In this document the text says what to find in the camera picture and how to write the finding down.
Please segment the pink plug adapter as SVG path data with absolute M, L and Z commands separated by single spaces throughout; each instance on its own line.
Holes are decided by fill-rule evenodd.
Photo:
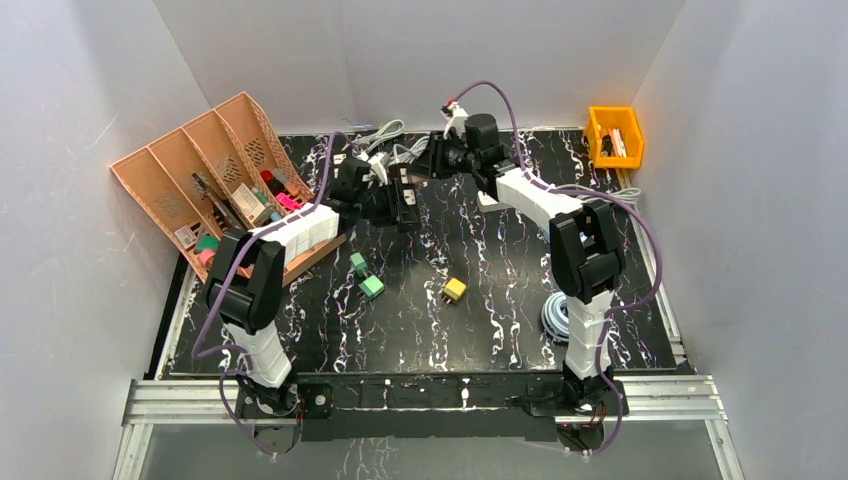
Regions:
M 428 163 L 411 163 L 407 167 L 407 175 L 411 177 L 411 182 L 423 182 L 431 177 L 430 165 Z

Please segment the green plug adapter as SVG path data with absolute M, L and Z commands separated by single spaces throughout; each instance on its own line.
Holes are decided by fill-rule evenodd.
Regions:
M 350 255 L 350 262 L 353 268 L 354 273 L 360 278 L 367 278 L 369 276 L 369 266 L 364 258 L 364 256 L 355 252 Z
M 366 300 L 371 301 L 385 291 L 385 284 L 378 277 L 371 275 L 359 284 L 359 289 L 362 296 Z

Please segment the yellow plug adapter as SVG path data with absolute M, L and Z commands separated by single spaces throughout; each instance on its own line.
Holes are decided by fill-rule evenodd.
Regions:
M 458 303 L 467 291 L 467 285 L 457 278 L 451 277 L 442 289 L 442 297 L 446 302 Z

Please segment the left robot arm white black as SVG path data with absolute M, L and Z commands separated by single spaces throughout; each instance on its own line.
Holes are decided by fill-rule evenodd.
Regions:
M 275 416 L 290 414 L 299 400 L 297 387 L 286 381 L 292 363 L 275 324 L 286 268 L 360 220 L 401 232 L 420 225 L 410 164 L 348 158 L 332 174 L 314 202 L 281 220 L 252 231 L 227 231 L 204 286 L 210 315 L 222 320 L 247 364 L 247 378 L 262 387 L 260 403 Z

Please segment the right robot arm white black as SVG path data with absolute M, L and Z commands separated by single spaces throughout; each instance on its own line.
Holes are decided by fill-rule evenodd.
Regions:
M 590 413 L 611 388 L 606 314 L 625 268 L 611 207 L 543 182 L 520 149 L 501 142 L 490 114 L 471 115 L 461 128 L 430 132 L 416 166 L 427 179 L 468 174 L 479 192 L 547 230 L 550 270 L 565 296 L 570 331 L 563 385 L 554 398 L 577 414 Z

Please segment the white power strip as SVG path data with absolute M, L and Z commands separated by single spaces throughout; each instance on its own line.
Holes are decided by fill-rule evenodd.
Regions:
M 507 204 L 497 201 L 493 197 L 484 192 L 477 193 L 477 206 L 483 213 L 500 211 L 508 208 Z

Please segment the magenta item in tray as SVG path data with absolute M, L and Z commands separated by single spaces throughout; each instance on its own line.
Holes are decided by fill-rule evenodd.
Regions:
M 289 196 L 285 192 L 280 192 L 275 196 L 277 202 L 286 210 L 294 212 L 303 208 L 303 205 L 295 198 Z

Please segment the pink file rack organizer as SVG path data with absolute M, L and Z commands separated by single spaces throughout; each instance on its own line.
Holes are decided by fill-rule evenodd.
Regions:
M 255 188 L 273 211 L 287 215 L 262 177 L 279 171 L 285 193 L 303 204 L 313 190 L 298 174 L 270 119 L 242 92 L 176 128 L 110 167 L 120 184 L 177 247 L 199 278 L 207 276 L 200 259 L 202 236 L 221 237 L 229 219 L 258 226 L 237 207 L 238 188 Z

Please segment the orange storage bin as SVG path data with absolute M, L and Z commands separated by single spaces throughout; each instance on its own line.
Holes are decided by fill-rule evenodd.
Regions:
M 591 106 L 583 135 L 595 168 L 638 170 L 645 141 L 630 106 Z

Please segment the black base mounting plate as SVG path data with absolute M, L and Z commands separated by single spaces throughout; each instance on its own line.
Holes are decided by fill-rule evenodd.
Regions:
M 365 437 L 519 437 L 581 452 L 614 438 L 630 412 L 621 381 L 565 372 L 306 374 L 276 391 L 239 380 L 237 418 L 294 443 Z

